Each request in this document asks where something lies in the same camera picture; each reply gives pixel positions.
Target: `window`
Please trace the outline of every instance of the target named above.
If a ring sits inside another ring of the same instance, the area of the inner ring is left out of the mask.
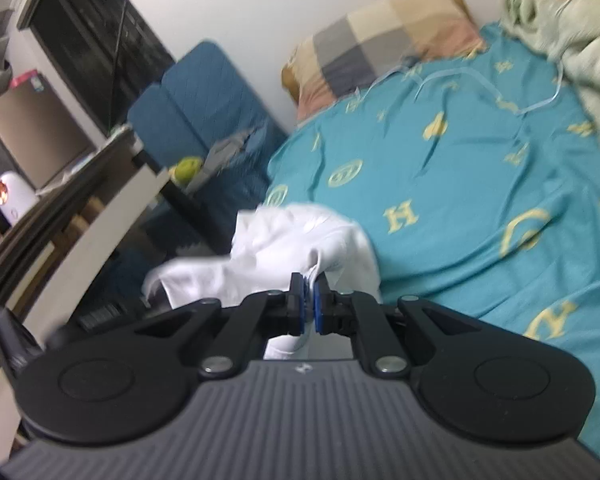
[[[28,22],[103,132],[125,121],[138,96],[173,64],[127,0],[35,0]]]

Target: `gray cloth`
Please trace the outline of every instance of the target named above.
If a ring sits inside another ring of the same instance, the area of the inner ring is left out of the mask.
[[[243,130],[226,139],[218,140],[218,142],[216,142],[209,150],[204,166],[189,182],[186,193],[188,195],[195,193],[204,186],[211,177],[226,168],[232,158],[240,153],[244,143],[249,139],[252,133],[253,129]]]

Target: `yellow letter print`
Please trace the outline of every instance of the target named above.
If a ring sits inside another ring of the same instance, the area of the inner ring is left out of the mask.
[[[440,112],[430,124],[424,129],[422,138],[429,140],[431,137],[441,137],[446,132],[448,123],[445,121],[445,113]]]
[[[513,63],[510,62],[509,59],[507,59],[505,61],[499,61],[497,63],[494,63],[493,66],[495,67],[495,69],[498,71],[499,74],[502,74],[503,72],[506,72],[507,70],[511,70],[513,68]]]
[[[567,128],[567,131],[583,137],[589,137],[594,132],[594,125],[591,121],[584,121],[580,124],[571,124]]]
[[[538,329],[540,328],[540,324],[542,322],[546,323],[549,329],[549,335],[546,339],[553,339],[555,337],[560,337],[561,335],[564,335],[564,323],[565,321],[567,321],[567,317],[569,316],[569,314],[571,314],[576,309],[576,304],[571,303],[571,301],[562,302],[562,305],[560,306],[560,314],[558,314],[557,316],[554,314],[554,311],[551,307],[544,309],[529,324],[529,327],[526,329],[525,336],[527,336],[529,339],[535,339],[536,341],[540,341]]]
[[[405,225],[415,224],[419,218],[411,210],[411,200],[402,202],[398,207],[390,207],[382,216],[386,216],[389,221],[389,234],[399,231]]]
[[[525,153],[526,153],[526,150],[528,149],[528,147],[529,147],[529,143],[525,142],[522,145],[522,148],[520,148],[517,153],[509,153],[508,155],[506,155],[504,158],[504,161],[510,162],[514,166],[519,166],[520,162],[522,162],[522,159],[525,156]]]
[[[498,97],[496,99],[496,104],[498,108],[502,108],[503,110],[509,110],[510,112],[516,113],[518,111],[518,105],[512,103],[510,101],[505,101],[502,98]]]
[[[545,222],[548,222],[551,219],[551,217],[547,211],[545,211],[544,209],[540,209],[538,207],[530,209],[529,211],[522,213],[522,215],[516,216],[511,222],[509,222],[507,224],[507,228],[504,229],[504,236],[502,237],[502,243],[500,244],[500,257],[501,258],[503,258],[504,256],[507,255],[507,253],[509,253],[509,246],[511,244],[511,238],[513,237],[513,229],[515,229],[516,226],[520,222],[522,222],[523,220],[526,220],[528,218],[537,218],[537,219],[543,220]],[[522,235],[522,238],[520,238],[520,242],[518,243],[518,246],[524,247],[525,249],[530,249],[531,247],[533,247],[535,244],[538,243],[539,235],[540,235],[540,233],[538,230],[529,229],[529,231],[526,231]]]

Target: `metal screw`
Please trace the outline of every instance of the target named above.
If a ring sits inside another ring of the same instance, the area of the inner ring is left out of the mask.
[[[385,355],[376,361],[376,368],[383,374],[395,374],[407,367],[407,361],[397,355]]]
[[[208,374],[221,374],[231,369],[234,362],[226,356],[214,355],[202,361],[202,369]]]

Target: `orange light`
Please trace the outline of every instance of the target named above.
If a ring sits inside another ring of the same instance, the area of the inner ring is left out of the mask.
[[[9,189],[7,185],[0,180],[0,205],[4,205],[7,203],[7,199],[9,198]]]

